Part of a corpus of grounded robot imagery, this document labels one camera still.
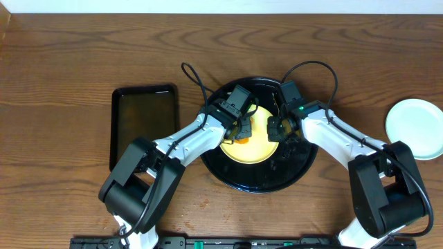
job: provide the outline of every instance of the black tray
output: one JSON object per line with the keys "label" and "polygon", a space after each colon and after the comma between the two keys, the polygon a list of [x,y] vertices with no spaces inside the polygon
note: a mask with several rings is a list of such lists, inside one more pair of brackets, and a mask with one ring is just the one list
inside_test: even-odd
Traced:
{"label": "black tray", "polygon": [[[282,99],[279,81],[265,77],[248,77],[230,82],[209,97],[209,104],[221,94],[240,84],[259,99],[259,105],[278,115]],[[241,191],[264,193],[288,187],[311,167],[318,147],[309,142],[280,143],[272,156],[261,163],[244,164],[230,159],[220,147],[201,155],[206,167],[222,182]]]}

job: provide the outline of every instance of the black cable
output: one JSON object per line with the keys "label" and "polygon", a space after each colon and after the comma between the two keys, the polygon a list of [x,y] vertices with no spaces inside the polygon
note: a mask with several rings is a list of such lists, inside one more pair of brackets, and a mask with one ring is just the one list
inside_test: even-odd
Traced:
{"label": "black cable", "polygon": [[[186,69],[185,69],[185,66],[187,66],[187,67],[192,71],[192,73],[194,74],[194,76],[195,76],[195,78],[197,79],[197,81],[195,81],[195,80],[194,80],[194,79],[188,74],[188,72],[187,72]],[[121,238],[121,239],[125,239],[125,238],[127,238],[129,235],[131,235],[132,233],[134,233],[134,231],[137,230],[138,227],[139,227],[139,225],[141,224],[141,221],[145,218],[145,215],[147,214],[147,211],[149,210],[150,205],[151,205],[151,203],[152,203],[152,199],[154,198],[154,193],[155,193],[155,191],[156,191],[156,189],[157,189],[157,185],[159,184],[159,179],[160,179],[160,177],[161,177],[161,174],[163,173],[163,168],[165,167],[165,162],[166,162],[167,160],[169,160],[168,156],[171,154],[171,151],[172,151],[172,150],[173,150],[173,149],[174,149],[174,148],[175,148],[175,147],[176,147],[181,141],[185,140],[187,137],[191,136],[192,134],[194,134],[194,133],[197,132],[198,130],[202,129],[202,128],[204,127],[204,125],[206,124],[206,121],[207,121],[207,119],[208,119],[208,97],[206,96],[206,91],[205,91],[206,88],[205,88],[205,86],[203,85],[203,82],[200,80],[199,75],[197,74],[197,72],[194,70],[194,68],[193,68],[190,64],[185,63],[185,62],[181,63],[181,70],[183,70],[183,72],[186,74],[186,76],[188,76],[188,78],[189,78],[190,80],[192,80],[193,82],[196,82],[196,83],[200,86],[200,88],[201,88],[201,92],[203,93],[203,98],[204,98],[204,101],[205,101],[205,117],[204,117],[204,119],[203,119],[203,122],[202,122],[202,123],[196,128],[196,129],[190,131],[190,132],[187,133],[186,135],[183,135],[183,136],[180,137],[179,139],[175,140],[175,141],[171,144],[171,146],[169,147],[169,149],[166,151],[165,156],[163,157],[163,160],[161,161],[161,164],[160,164],[159,173],[156,175],[156,178],[155,178],[154,184],[152,184],[152,186],[151,186],[151,192],[150,192],[150,195],[149,195],[148,198],[147,198],[145,208],[143,208],[143,211],[141,212],[141,215],[140,215],[140,217],[138,218],[136,224],[133,225],[133,226],[131,227],[131,229],[130,229],[128,232],[126,232],[125,234],[119,234],[119,235],[117,235],[117,236],[118,236],[119,238]]]}
{"label": "black cable", "polygon": [[[194,78],[191,76],[191,75],[189,75],[188,74],[188,72],[186,71],[186,69],[185,69],[185,67],[184,66],[190,66],[189,64],[187,64],[187,63],[182,63],[181,64],[181,70],[183,70],[183,72],[185,73],[185,75],[186,76],[188,76],[188,78],[192,81],[192,82],[194,82],[195,84],[197,84],[197,86],[200,86],[200,83],[199,83],[199,79],[198,80],[194,80]],[[207,90],[207,91],[210,91],[211,93],[214,93],[214,91],[213,90],[211,90],[211,89],[209,89],[208,87],[206,87],[206,86],[203,86],[204,88],[205,88],[205,90]]]}
{"label": "black cable", "polygon": [[282,246],[276,249],[361,249],[361,248],[342,246],[342,245],[322,245],[322,244],[302,243],[297,245]]}
{"label": "black cable", "polygon": [[292,73],[292,71],[294,71],[298,67],[303,66],[305,64],[320,64],[320,65],[323,65],[326,68],[328,68],[329,71],[331,71],[332,75],[334,76],[334,83],[335,83],[334,91],[332,92],[331,97],[329,98],[329,101],[327,102],[326,110],[325,110],[325,114],[326,114],[326,118],[327,118],[328,122],[333,124],[337,129],[339,129],[340,131],[342,131],[343,133],[345,133],[349,137],[359,141],[362,145],[365,145],[365,146],[375,150],[376,152],[380,153],[387,160],[389,160],[393,165],[398,167],[414,183],[414,185],[417,187],[417,189],[418,189],[418,191],[420,193],[420,196],[422,197],[422,200],[423,200],[423,203],[425,205],[426,211],[428,212],[428,225],[426,226],[426,228],[423,231],[416,232],[416,233],[396,233],[396,232],[394,232],[394,233],[390,234],[390,236],[391,237],[421,237],[421,236],[424,236],[425,234],[429,233],[431,231],[432,227],[433,227],[433,224],[434,224],[434,213],[433,213],[432,205],[431,205],[431,202],[429,201],[428,195],[422,189],[422,187],[418,184],[417,180],[412,176],[411,172],[401,162],[399,162],[398,160],[395,160],[392,156],[388,155],[383,150],[381,150],[381,149],[375,147],[374,145],[371,145],[370,143],[366,142],[365,138],[359,138],[359,137],[355,136],[353,133],[350,133],[346,129],[340,127],[340,125],[336,124],[334,122],[334,120],[329,116],[329,107],[330,107],[332,101],[334,100],[334,97],[335,97],[335,95],[337,93],[337,90],[338,90],[338,78],[337,78],[337,74],[335,73],[334,69],[332,69],[331,66],[329,66],[328,64],[326,64],[324,62],[319,62],[319,61],[302,62],[300,64],[295,65],[293,68],[291,68],[284,75],[284,77],[282,79],[282,83],[286,80],[286,78],[289,76],[289,74]]}

